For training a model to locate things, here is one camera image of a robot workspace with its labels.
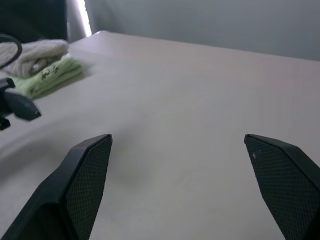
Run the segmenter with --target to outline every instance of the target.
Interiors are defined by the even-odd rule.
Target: beige table
[[[92,240],[283,240],[245,134],[320,164],[320,63],[100,32],[71,45],[77,81],[0,133],[0,235],[84,139],[113,135]]]

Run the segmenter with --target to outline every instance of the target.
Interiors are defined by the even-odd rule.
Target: white towel
[[[19,78],[30,78],[51,63],[68,53],[68,43],[64,40],[39,40],[22,44],[22,53],[2,71]],[[10,60],[17,52],[12,42],[0,43],[0,65]]]

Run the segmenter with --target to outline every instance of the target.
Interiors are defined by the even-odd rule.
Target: green towel
[[[44,68],[37,75],[30,78],[10,76],[15,87],[23,95],[34,99],[55,86],[71,79],[82,72],[82,66],[70,54],[64,55],[59,61]]]

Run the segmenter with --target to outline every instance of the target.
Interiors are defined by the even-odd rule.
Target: dark fabric
[[[39,39],[67,40],[65,0],[14,0],[0,3],[0,33],[22,43]]]

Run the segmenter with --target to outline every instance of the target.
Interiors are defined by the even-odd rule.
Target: folded towel
[[[10,76],[15,87],[31,99],[39,97],[44,92],[80,74],[83,68],[70,54],[64,55],[61,60],[52,63],[37,75],[31,78]]]
[[[68,53],[64,40],[40,40],[22,44],[22,53],[17,60],[2,71],[19,78],[30,78]],[[17,52],[12,42],[0,43],[0,65],[6,63]]]

